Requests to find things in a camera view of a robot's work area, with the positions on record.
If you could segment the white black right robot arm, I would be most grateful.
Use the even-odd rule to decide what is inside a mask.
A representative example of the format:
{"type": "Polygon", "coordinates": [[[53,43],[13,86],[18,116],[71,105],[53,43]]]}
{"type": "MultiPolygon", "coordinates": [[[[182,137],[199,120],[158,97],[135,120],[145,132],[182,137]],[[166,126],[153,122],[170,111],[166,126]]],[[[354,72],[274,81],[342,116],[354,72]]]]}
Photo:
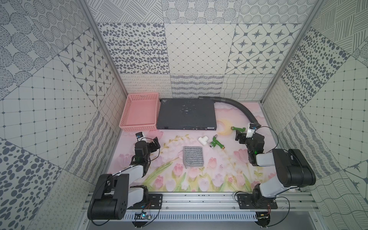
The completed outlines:
{"type": "Polygon", "coordinates": [[[252,166],[276,169],[276,176],[267,182],[255,185],[251,194],[236,192],[239,208],[277,209],[277,195],[290,189],[314,185],[316,175],[299,149],[273,149],[264,152],[264,136],[236,130],[235,140],[247,147],[248,160],[252,166]]]}

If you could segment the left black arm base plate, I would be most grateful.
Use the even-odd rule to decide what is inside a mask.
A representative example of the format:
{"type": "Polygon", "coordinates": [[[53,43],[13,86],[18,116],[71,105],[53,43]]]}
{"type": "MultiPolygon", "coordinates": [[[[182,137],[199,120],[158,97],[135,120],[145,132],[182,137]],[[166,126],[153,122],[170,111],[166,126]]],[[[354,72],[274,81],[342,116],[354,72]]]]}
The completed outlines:
{"type": "Polygon", "coordinates": [[[162,209],[163,194],[149,193],[148,199],[135,204],[132,208],[139,210],[160,210],[162,209]]]}

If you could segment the grey striped square dishcloth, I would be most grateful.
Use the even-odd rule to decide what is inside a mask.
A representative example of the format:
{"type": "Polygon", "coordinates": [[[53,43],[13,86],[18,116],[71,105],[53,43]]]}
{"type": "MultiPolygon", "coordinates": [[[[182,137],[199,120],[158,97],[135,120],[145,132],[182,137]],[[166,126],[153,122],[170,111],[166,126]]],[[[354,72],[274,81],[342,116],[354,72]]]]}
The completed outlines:
{"type": "Polygon", "coordinates": [[[183,164],[185,168],[203,167],[204,166],[203,148],[199,146],[184,146],[183,164]]]}

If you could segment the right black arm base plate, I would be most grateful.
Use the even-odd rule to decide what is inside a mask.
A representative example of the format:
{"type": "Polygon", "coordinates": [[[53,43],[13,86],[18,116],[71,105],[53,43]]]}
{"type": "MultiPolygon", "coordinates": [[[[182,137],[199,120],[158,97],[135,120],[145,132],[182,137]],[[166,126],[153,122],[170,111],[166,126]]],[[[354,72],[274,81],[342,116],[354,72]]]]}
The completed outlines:
{"type": "Polygon", "coordinates": [[[240,209],[278,209],[276,201],[272,198],[239,193],[236,195],[236,199],[240,209]]]}

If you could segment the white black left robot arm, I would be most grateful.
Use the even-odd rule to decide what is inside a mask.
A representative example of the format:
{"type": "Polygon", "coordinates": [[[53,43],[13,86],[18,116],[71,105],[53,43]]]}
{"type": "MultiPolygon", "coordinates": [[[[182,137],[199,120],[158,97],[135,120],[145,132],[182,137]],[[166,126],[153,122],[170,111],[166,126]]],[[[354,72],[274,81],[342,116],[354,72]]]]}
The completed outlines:
{"type": "Polygon", "coordinates": [[[148,205],[148,188],[134,186],[133,183],[147,174],[153,161],[150,155],[160,151],[161,146],[157,137],[147,138],[142,133],[137,133],[136,137],[135,155],[129,167],[115,174],[99,176],[87,210],[87,217],[90,221],[121,220],[127,209],[135,204],[148,205]]]}

